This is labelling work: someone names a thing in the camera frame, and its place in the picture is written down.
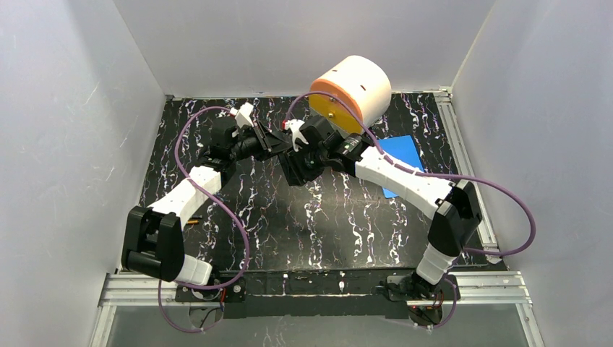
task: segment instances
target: blue sheet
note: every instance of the blue sheet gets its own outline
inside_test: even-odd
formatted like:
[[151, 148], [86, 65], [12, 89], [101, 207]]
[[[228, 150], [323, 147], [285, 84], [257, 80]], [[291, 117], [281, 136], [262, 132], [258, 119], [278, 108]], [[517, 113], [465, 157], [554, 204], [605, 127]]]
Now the blue sheet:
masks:
[[[424, 170], [411, 135], [391, 137], [389, 139], [379, 140], [379, 143], [381, 144], [381, 148], [391, 156], [400, 159], [410, 166], [419, 168], [422, 171]], [[396, 193], [385, 188], [383, 189], [383, 195], [388, 199], [398, 196]]]

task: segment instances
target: black marble tabletop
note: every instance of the black marble tabletop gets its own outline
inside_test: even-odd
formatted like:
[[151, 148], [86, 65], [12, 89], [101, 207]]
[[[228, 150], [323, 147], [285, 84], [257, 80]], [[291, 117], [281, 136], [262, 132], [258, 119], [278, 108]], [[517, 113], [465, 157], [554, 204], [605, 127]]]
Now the black marble tabletop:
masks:
[[[240, 106], [249, 101], [254, 117], [279, 129], [293, 98], [169, 100], [145, 177], [140, 203], [150, 205], [183, 179], [173, 158], [178, 131], [206, 106]], [[304, 118], [303, 102], [295, 116]], [[202, 139], [209, 136], [216, 111], [188, 130], [181, 148], [187, 169]], [[385, 115], [372, 127], [378, 138], [412, 135], [424, 170], [456, 173], [451, 148], [431, 93], [394, 94]], [[416, 267], [426, 249], [429, 220], [400, 198], [386, 199], [381, 187], [343, 173], [325, 171], [303, 187], [289, 187], [276, 158], [243, 160], [218, 194], [244, 222], [251, 249], [250, 270], [316, 270], [358, 267]], [[186, 226], [187, 254], [237, 270], [244, 256], [238, 228], [211, 202], [196, 213], [199, 225]], [[481, 248], [475, 235], [470, 247]], [[484, 257], [463, 257], [460, 264], [484, 265]]]

